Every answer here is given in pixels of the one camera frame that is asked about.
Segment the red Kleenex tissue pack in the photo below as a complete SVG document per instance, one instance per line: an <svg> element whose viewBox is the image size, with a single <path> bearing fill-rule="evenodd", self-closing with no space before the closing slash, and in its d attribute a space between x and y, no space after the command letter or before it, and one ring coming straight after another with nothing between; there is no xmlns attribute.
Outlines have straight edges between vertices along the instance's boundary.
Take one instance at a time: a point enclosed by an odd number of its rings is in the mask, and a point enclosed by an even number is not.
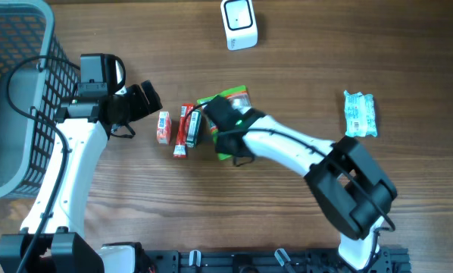
<svg viewBox="0 0 453 273"><path fill-rule="evenodd" d="M160 144L170 143L172 131L172 120L168 111L160 111L157 126L157 141Z"/></svg>

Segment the red stick sachet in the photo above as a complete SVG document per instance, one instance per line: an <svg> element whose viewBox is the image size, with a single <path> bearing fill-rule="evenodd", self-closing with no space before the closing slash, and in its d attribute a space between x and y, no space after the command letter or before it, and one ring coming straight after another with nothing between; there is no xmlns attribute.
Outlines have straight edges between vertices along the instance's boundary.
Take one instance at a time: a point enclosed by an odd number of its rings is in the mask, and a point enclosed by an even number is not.
<svg viewBox="0 0 453 273"><path fill-rule="evenodd" d="M180 124L178 128L176 144L173 151L174 158L185 158L186 157L186 115L194 108L192 103L184 103L181 106L180 112Z"/></svg>

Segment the green white small box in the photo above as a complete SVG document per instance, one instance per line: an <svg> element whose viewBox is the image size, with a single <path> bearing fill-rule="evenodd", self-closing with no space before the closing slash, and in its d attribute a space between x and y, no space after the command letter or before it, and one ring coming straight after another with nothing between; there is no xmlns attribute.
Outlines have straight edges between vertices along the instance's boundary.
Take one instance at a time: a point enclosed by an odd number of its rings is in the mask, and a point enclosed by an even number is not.
<svg viewBox="0 0 453 273"><path fill-rule="evenodd" d="M188 148L195 148L198 143L199 132L201 129L202 113L196 109L192 111L189 117L189 126L186 134L186 146Z"/></svg>

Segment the green snack bag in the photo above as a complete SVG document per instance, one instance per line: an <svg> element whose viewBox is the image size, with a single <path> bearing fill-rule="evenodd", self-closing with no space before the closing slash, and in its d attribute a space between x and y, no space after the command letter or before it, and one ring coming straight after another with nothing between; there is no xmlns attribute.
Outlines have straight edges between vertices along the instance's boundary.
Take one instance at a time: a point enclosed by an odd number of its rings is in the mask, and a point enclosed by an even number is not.
<svg viewBox="0 0 453 273"><path fill-rule="evenodd" d="M251 106L250 98L248 95L248 90L245 85L241 85L241 86L237 86L237 87L234 87L231 89L224 90L223 92L218 93L217 95L209 96L209 97L206 97L203 99L198 99L197 103L205 104L205 103L211 101L215 96L222 96L222 97L228 99L230 101L230 104L232 105L232 107L235 109ZM212 136L214 144L216 145L217 133L218 133L217 126L209 118L206 118L206 121L208 122L208 130ZM230 158L231 155L217 153L217 157L219 160L223 161L225 159Z"/></svg>

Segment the mint wet wipes pack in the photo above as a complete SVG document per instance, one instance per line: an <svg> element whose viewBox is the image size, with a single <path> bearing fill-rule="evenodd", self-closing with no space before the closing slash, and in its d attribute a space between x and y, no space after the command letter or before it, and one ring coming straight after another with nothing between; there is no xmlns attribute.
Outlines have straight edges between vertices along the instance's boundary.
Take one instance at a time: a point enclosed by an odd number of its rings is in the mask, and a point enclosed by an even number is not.
<svg viewBox="0 0 453 273"><path fill-rule="evenodd" d="M361 92L350 94L347 90L345 97L345 120L348 137L377 137L376 112L372 94L364 95Z"/></svg>

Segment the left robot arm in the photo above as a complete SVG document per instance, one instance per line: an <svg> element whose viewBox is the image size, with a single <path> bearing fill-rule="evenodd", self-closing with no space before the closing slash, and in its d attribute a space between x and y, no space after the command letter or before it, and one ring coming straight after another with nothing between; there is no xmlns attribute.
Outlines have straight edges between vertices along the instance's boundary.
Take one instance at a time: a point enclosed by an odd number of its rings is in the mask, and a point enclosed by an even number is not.
<svg viewBox="0 0 453 273"><path fill-rule="evenodd" d="M149 81L125 93L92 91L81 83L55 113L55 144L36 202L19 234L0 238L5 272L134 271L140 254L117 246L96 252L83 239L84 216L95 167L115 124L128 126L162 108Z"/></svg>

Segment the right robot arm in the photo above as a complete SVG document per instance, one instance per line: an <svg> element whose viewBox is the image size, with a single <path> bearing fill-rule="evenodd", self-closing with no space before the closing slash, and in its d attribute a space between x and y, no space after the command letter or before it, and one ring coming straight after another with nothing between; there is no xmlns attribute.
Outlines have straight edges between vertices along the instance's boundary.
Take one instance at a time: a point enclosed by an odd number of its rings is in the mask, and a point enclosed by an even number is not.
<svg viewBox="0 0 453 273"><path fill-rule="evenodd" d="M236 158L268 158L302 176L328 221L340 232L340 258L368 271L397 190L356 139L322 140L290 129L254 108L208 110L217 126L215 149Z"/></svg>

